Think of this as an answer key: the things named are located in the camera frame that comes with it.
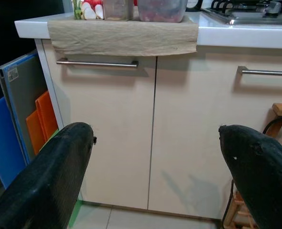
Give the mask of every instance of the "wooden stool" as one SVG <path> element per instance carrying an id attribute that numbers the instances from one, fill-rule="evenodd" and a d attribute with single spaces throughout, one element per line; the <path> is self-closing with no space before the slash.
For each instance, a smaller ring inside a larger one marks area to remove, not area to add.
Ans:
<path id="1" fill-rule="evenodd" d="M 282 116 L 282 104 L 273 104 L 272 109 L 275 112 L 275 118 Z M 268 129 L 266 135 L 276 138 L 282 127 L 282 119 L 272 124 Z M 235 222 L 235 217 L 237 215 L 247 217 L 247 222 Z M 242 199 L 240 193 L 237 191 L 233 197 L 232 201 L 226 215 L 224 224 L 225 229 L 237 229 L 237 227 L 242 227 L 242 229 L 257 229 L 254 219 L 249 212 L 244 200 Z"/>

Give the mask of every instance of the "tile floor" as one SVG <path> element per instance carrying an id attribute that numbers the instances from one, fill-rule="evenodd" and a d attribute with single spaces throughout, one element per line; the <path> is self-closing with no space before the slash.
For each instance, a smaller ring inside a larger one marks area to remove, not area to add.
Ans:
<path id="1" fill-rule="evenodd" d="M 219 229 L 195 219 L 83 205 L 72 229 Z"/>

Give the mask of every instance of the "stainless steel handle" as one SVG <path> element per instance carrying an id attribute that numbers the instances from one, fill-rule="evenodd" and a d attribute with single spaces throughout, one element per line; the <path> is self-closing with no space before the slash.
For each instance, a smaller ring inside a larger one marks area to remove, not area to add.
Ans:
<path id="1" fill-rule="evenodd" d="M 278 75 L 282 76 L 282 72 L 280 71 L 262 71 L 262 70 L 249 70 L 245 66 L 238 66 L 237 72 L 242 74 L 254 74 L 254 75 Z"/>
<path id="2" fill-rule="evenodd" d="M 56 64 L 96 66 L 96 67 L 116 67 L 116 68 L 138 68 L 139 62 L 132 61 L 131 63 L 99 63 L 99 62 L 68 61 L 67 58 L 60 58 L 59 60 L 56 61 Z"/>

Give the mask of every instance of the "kitchen cabinet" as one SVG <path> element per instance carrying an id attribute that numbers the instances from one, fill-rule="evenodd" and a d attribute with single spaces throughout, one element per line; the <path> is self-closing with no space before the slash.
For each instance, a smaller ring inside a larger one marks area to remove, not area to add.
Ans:
<path id="1" fill-rule="evenodd" d="M 282 71 L 282 50 L 199 46 L 158 57 L 149 210 L 222 218 L 231 175 L 219 126 L 262 131 L 282 103 L 282 76 L 240 75 L 238 66 Z"/>
<path id="2" fill-rule="evenodd" d="M 90 124 L 97 136 L 81 188 L 83 200 L 147 208 L 155 57 L 70 56 L 80 62 L 130 63 L 137 69 L 57 65 L 43 46 L 64 125 Z"/>

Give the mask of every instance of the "orange cutting board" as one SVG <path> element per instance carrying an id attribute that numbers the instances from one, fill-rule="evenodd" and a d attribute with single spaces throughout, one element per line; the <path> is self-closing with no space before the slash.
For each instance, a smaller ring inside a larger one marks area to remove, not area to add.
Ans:
<path id="1" fill-rule="evenodd" d="M 45 141 L 48 141 L 52 134 L 58 129 L 49 92 L 46 91 L 42 94 L 35 101 L 35 104 Z"/>
<path id="2" fill-rule="evenodd" d="M 40 120 L 37 110 L 34 111 L 29 117 L 26 118 L 27 128 L 29 131 L 31 143 L 33 146 L 34 154 L 37 155 L 45 144 L 44 134 L 41 129 Z"/>

